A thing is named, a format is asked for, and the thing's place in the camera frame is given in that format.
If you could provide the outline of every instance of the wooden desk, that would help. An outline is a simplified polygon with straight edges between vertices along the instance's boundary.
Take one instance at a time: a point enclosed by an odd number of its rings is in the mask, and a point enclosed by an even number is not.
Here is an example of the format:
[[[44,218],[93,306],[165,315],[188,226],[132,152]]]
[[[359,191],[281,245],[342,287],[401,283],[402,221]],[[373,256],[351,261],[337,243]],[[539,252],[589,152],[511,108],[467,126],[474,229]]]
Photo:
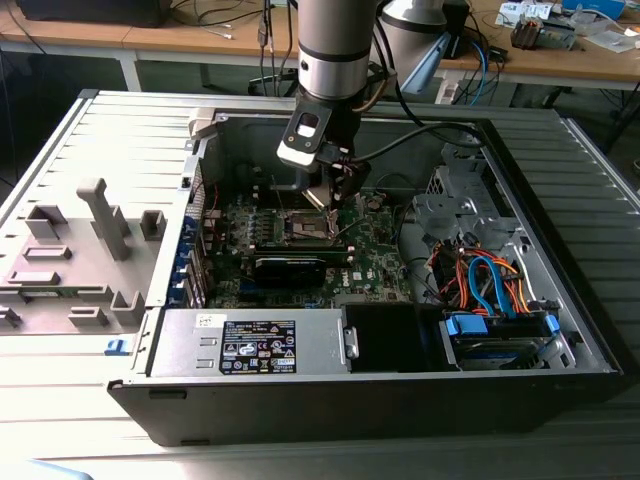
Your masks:
[[[638,50],[613,53],[584,38],[579,38],[571,51],[513,48],[510,38],[513,30],[494,25],[502,3],[504,3],[503,0],[473,0],[473,11],[478,12],[474,16],[480,31],[489,39],[491,45],[509,51],[508,60],[504,67],[506,75],[539,75],[551,78],[605,80],[634,84],[640,80],[640,52]],[[625,23],[636,21],[640,24],[640,13],[629,12],[627,9],[620,21]],[[467,21],[467,25],[474,26],[471,20]],[[475,71],[478,68],[478,60],[472,53],[468,53],[457,60],[443,60],[440,66],[445,69]],[[495,71],[496,66],[492,65],[491,69]]]
[[[249,1],[252,0],[247,0],[232,11],[215,13],[209,20],[223,21],[259,9],[259,2]],[[224,8],[234,4],[235,2],[229,0],[198,0],[198,9],[203,12],[209,8]],[[501,82],[629,90],[640,79],[640,53],[637,50],[616,54],[584,39],[579,39],[577,48],[572,51],[524,51],[512,48],[509,38],[511,29],[494,25],[500,4],[501,0],[473,0],[473,10],[476,12],[481,31],[490,39],[492,45],[509,51],[507,64],[500,77]],[[227,65],[258,64],[260,50],[256,38],[259,21],[257,14],[234,21],[233,30],[217,29],[234,36],[233,40],[227,40],[205,29],[181,25],[174,20],[169,20],[162,28],[145,29],[118,25],[32,22],[26,20],[15,5],[12,11],[16,19],[47,53],[117,59],[120,61],[127,87],[132,91],[141,89],[136,70],[138,60]],[[275,55],[281,59],[288,42],[286,9],[276,8],[272,15]],[[624,22],[633,20],[640,23],[640,15],[627,14],[622,19]],[[287,63],[287,66],[292,67],[297,65],[298,53],[295,10],[293,30],[294,45]],[[15,25],[3,6],[0,7],[0,46],[9,51],[39,52]],[[456,85],[457,82],[470,78],[477,68],[478,60],[470,52],[456,60],[443,60],[437,75],[444,77],[444,86]],[[491,69],[495,71],[496,66],[492,65]]]

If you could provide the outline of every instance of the black panel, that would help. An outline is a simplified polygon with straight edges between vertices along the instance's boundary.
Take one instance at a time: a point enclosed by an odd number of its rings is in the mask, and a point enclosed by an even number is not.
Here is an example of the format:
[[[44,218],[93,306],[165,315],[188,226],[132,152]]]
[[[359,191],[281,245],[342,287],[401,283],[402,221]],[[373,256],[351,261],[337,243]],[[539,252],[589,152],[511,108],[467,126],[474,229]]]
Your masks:
[[[29,20],[120,23],[158,27],[172,0],[17,0]]]

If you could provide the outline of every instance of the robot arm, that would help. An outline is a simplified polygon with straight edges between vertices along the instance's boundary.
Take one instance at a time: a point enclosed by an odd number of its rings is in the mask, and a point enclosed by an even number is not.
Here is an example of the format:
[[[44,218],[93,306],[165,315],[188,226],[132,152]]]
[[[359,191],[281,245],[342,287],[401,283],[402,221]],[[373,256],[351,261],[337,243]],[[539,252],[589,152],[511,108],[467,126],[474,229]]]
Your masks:
[[[371,169],[366,162],[352,164],[349,159],[355,156],[354,138],[366,110],[364,87],[379,3],[298,2],[300,87],[296,109],[277,154],[285,164],[309,174],[312,187],[305,195],[318,208],[340,208],[360,190]],[[435,11],[439,35],[446,25],[441,5],[442,0],[395,0],[385,8],[385,14],[395,20],[390,15],[407,15],[416,9],[422,13]],[[410,36],[414,35],[411,41],[417,35],[418,43],[424,45],[424,32],[413,29],[417,25],[414,19],[400,18],[392,21],[390,28],[402,31],[399,27],[403,24],[409,25]]]

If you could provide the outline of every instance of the electronic component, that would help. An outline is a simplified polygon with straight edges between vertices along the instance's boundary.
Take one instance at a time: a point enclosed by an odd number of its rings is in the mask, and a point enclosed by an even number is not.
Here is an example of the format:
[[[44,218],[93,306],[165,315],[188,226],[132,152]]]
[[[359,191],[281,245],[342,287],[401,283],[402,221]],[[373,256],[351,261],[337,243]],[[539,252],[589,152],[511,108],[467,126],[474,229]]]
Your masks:
[[[285,230],[291,240],[329,239],[329,226],[324,214],[290,214],[285,219]]]
[[[552,314],[538,312],[506,319],[456,313],[444,324],[462,370],[549,368],[554,357],[566,362],[565,367],[574,365],[568,360],[569,346]]]
[[[324,284],[326,271],[326,262],[318,258],[259,258],[253,278],[264,288],[318,288]]]

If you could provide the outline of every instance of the power supply label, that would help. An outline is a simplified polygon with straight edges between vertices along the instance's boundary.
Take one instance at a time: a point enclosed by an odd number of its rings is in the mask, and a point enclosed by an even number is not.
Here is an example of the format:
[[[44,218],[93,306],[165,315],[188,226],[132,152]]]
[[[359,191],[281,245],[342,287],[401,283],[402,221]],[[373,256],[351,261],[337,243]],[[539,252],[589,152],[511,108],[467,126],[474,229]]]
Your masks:
[[[296,373],[296,322],[225,322],[220,356],[224,375]]]

